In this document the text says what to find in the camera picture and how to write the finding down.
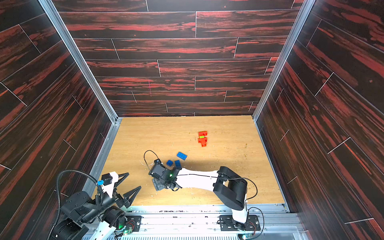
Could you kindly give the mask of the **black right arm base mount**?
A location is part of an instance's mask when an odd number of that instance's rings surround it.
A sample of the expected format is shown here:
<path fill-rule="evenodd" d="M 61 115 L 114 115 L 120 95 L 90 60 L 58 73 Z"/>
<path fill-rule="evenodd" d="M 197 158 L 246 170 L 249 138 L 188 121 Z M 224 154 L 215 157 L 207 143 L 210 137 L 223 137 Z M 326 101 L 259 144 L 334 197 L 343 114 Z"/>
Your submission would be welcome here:
<path fill-rule="evenodd" d="M 222 232 L 230 231 L 253 231 L 261 230 L 260 221 L 257 215 L 248 215 L 245 223 L 237 222 L 230 215 L 220 215 L 217 224 Z"/>

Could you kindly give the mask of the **aluminium frame rail right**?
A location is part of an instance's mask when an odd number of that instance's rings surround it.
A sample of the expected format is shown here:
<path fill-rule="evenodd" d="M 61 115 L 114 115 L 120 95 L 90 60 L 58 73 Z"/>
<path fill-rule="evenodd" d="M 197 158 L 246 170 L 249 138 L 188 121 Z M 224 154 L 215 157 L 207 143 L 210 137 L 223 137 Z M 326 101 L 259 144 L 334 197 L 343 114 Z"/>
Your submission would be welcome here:
<path fill-rule="evenodd" d="M 283 46 L 282 52 L 280 53 L 278 60 L 276 61 L 275 67 L 271 73 L 271 76 L 269 78 L 269 81 L 267 83 L 265 91 L 264 91 L 264 93 L 263 93 L 263 95 L 259 101 L 258 106 L 256 107 L 256 110 L 253 113 L 253 120 L 254 120 L 256 127 L 258 126 L 257 120 L 259 119 L 260 114 L 262 113 L 262 110 L 263 110 L 265 104 L 267 103 L 269 96 L 271 95 L 271 92 L 272 92 L 272 90 L 273 90 L 273 88 L 274 88 L 274 86 L 278 80 L 278 77 L 279 77 L 279 75 L 280 75 L 280 73 L 281 73 L 281 71 L 285 65 L 285 62 L 287 61 L 287 59 L 290 55 L 290 52 L 292 51 L 293 46 L 294 46 L 294 44 L 295 44 L 295 42 L 296 42 L 296 40 L 297 40 L 301 30 L 302 30 L 315 2 L 316 2 L 315 0 L 306 0 L 303 2 L 303 5 L 299 10 L 297 18 L 293 24 L 293 27 L 292 27 L 292 29 L 291 29 L 288 37 L 287 37 L 286 43 Z"/>

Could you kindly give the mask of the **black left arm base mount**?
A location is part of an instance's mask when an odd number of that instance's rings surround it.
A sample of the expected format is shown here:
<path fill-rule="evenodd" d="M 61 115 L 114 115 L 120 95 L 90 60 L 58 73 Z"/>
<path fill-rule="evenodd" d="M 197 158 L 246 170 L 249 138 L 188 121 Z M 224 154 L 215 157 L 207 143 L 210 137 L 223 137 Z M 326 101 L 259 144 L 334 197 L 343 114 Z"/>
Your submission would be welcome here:
<path fill-rule="evenodd" d="M 126 226 L 123 229 L 123 235 L 130 235 L 139 232 L 142 224 L 142 216 L 126 216 Z"/>

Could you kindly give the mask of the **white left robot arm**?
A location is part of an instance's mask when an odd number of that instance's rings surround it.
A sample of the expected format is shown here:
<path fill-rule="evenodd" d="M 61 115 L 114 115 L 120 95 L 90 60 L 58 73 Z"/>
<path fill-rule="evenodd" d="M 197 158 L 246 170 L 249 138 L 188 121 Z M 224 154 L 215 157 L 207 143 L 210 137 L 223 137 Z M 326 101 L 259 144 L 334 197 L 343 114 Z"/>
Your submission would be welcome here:
<path fill-rule="evenodd" d="M 95 184 L 97 193 L 91 198 L 85 191 L 76 192 L 63 204 L 58 195 L 57 217 L 48 234 L 49 240 L 81 240 L 89 231 L 88 225 L 99 220 L 92 240 L 106 240 L 131 234 L 135 223 L 129 220 L 122 207 L 129 208 L 142 189 L 140 186 L 121 195 L 117 187 L 129 176 L 129 173 L 111 172 L 97 180 L 89 174 L 77 170 L 64 170 L 56 180 L 56 190 L 61 190 L 61 178 L 67 173 L 77 173 L 87 177 Z"/>

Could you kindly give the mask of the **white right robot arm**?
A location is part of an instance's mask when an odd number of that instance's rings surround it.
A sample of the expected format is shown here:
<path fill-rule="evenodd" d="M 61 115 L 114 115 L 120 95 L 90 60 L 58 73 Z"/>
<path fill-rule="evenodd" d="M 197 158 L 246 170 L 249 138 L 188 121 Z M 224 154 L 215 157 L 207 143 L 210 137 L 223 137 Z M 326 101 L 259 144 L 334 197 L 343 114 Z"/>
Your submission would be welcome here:
<path fill-rule="evenodd" d="M 155 160 L 149 176 L 156 191 L 168 189 L 194 188 L 214 193 L 220 201 L 232 210 L 233 224 L 240 228 L 247 221 L 247 181 L 228 167 L 217 171 L 201 172 L 185 168 L 166 168 L 160 160 Z"/>

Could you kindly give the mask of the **aluminium front base rails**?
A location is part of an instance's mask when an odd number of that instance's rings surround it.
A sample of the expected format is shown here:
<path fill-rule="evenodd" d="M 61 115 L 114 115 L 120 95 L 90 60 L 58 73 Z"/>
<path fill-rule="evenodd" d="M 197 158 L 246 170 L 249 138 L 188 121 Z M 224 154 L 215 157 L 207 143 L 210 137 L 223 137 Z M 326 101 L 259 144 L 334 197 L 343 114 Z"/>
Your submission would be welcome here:
<path fill-rule="evenodd" d="M 232 212 L 223 205 L 200 206 L 132 206 L 123 208 L 126 216 L 142 216 L 139 232 L 107 240 L 308 240 L 297 214 L 288 213 L 282 204 L 248 205 L 249 215 L 257 215 L 261 230 L 222 232 L 217 224 L 220 215 Z M 91 236 L 99 220 L 89 224 L 84 240 Z"/>

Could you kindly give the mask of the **blue long brick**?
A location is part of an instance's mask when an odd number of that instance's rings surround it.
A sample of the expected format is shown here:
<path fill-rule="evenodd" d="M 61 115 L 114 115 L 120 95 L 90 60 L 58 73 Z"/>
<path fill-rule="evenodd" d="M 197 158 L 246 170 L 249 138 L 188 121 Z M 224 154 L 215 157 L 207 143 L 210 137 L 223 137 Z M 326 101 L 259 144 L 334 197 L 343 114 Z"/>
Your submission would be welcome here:
<path fill-rule="evenodd" d="M 176 160 L 176 161 L 175 161 L 175 166 L 176 166 L 176 168 L 178 168 L 178 169 L 181 169 L 181 168 L 182 168 L 182 166 L 181 166 L 181 162 L 180 162 L 179 160 Z"/>
<path fill-rule="evenodd" d="M 177 157 L 185 161 L 188 156 L 182 152 L 178 152 Z"/>

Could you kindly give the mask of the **small blue square brick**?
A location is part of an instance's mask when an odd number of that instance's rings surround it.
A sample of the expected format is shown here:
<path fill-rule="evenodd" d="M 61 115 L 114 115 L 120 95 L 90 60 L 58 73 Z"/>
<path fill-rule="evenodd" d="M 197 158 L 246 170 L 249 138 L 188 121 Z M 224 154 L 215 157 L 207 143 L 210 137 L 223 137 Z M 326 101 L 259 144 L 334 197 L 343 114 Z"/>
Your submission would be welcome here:
<path fill-rule="evenodd" d="M 172 166 L 173 166 L 173 164 L 174 164 L 174 162 L 173 162 L 173 161 L 171 161 L 171 160 L 168 160 L 168 161 L 167 161 L 167 166 L 169 166 L 169 167 L 172 167 Z"/>

